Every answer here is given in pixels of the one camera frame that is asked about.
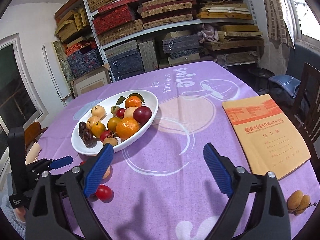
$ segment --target yellow notebook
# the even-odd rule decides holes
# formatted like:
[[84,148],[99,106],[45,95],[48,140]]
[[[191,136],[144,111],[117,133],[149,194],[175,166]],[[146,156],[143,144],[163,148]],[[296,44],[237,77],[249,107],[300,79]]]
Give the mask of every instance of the yellow notebook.
[[270,95],[222,103],[252,173],[273,171],[278,179],[311,156],[300,133]]

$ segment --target fruit bowl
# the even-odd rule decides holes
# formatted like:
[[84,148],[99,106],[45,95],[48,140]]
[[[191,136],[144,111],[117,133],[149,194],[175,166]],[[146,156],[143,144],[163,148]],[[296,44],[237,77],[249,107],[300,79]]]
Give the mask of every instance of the fruit bowl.
[[[109,119],[113,117],[113,115],[110,112],[110,109],[112,106],[114,106],[116,104],[119,97],[121,97],[121,96],[128,97],[132,93],[138,93],[143,97],[143,99],[145,101],[145,106],[147,106],[151,109],[152,116],[149,119],[149,121],[145,125],[143,125],[140,128],[140,130],[138,132],[136,132],[134,135],[132,135],[129,139],[124,140],[124,141],[119,139],[118,145],[113,147],[114,152],[118,152],[118,151],[126,148],[127,146],[129,146],[130,144],[135,142],[136,140],[138,140],[145,133],[145,131],[150,127],[150,125],[152,124],[154,118],[156,117],[156,113],[158,111],[159,102],[158,102],[158,98],[156,97],[155,94],[153,94],[149,91],[146,91],[146,90],[130,90],[130,91],[122,92],[122,93],[116,94],[114,96],[111,96],[111,97],[109,97],[99,103],[99,106],[103,106],[107,112],[106,116],[101,120],[101,122],[105,126],[107,126]],[[119,107],[124,108],[124,103],[125,102],[120,104]],[[95,156],[102,149],[102,147],[103,147],[102,142],[99,140],[99,138],[97,138],[97,139],[95,139],[95,143],[91,147],[86,147],[85,144],[83,143],[82,139],[80,138],[79,131],[78,131],[79,123],[80,122],[86,123],[87,120],[89,119],[89,117],[91,117],[91,116],[92,116],[91,110],[89,110],[79,120],[79,122],[77,123],[77,125],[73,129],[73,132],[71,135],[71,144],[72,144],[73,148],[78,153],[83,154],[83,155],[88,155],[88,156]]]

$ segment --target purple tablecloth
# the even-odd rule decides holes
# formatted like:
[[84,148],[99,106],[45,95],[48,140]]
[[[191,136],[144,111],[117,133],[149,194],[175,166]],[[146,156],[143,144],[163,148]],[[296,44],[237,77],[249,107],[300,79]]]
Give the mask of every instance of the purple tablecloth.
[[[42,135],[39,157],[73,157],[72,165],[55,173],[86,160],[87,156],[78,154],[71,145],[71,133],[81,113],[105,98],[133,89],[149,90],[158,97],[155,124],[138,141],[115,154],[112,176],[103,181],[115,196],[110,203],[90,199],[93,210],[114,240],[205,239],[228,198],[220,193],[203,159],[203,147],[211,142],[235,166],[249,171],[221,103],[256,95],[213,62],[149,72],[79,96]],[[298,189],[310,195],[312,203],[320,199],[319,183],[309,161],[280,185],[286,199]],[[245,228],[253,198],[250,195],[236,234]],[[70,203],[64,203],[74,232],[81,235]],[[290,215],[292,237],[314,209],[310,207],[298,217]]]

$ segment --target green leaf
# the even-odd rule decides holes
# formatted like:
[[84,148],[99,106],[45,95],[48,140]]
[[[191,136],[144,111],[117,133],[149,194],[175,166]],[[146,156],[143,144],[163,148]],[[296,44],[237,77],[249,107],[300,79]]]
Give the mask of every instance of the green leaf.
[[119,97],[116,105],[112,108],[112,111],[114,111],[116,109],[116,106],[121,105],[125,99],[126,99],[125,97]]
[[132,93],[132,94],[130,94],[128,97],[133,97],[133,96],[136,96],[136,97],[140,98],[140,100],[142,101],[142,103],[144,103],[144,100],[143,100],[142,95],[140,95],[140,94],[138,94],[138,93]]

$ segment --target blue gripper pad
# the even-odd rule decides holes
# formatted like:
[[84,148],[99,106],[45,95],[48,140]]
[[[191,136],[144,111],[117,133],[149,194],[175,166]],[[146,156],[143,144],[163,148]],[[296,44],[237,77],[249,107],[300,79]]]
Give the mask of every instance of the blue gripper pad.
[[226,194],[229,198],[233,194],[232,179],[225,166],[220,160],[220,155],[211,144],[206,144],[203,149],[203,157],[208,168],[216,181],[221,193]]
[[71,156],[66,156],[66,157],[63,157],[61,159],[52,161],[52,163],[50,163],[49,167],[51,169],[56,170],[58,168],[67,166],[67,165],[71,164],[72,162],[73,162],[72,157]]
[[103,175],[106,173],[106,167],[108,168],[110,166],[112,160],[113,146],[107,143],[98,153],[96,162],[85,177],[83,194],[86,197],[97,192]]

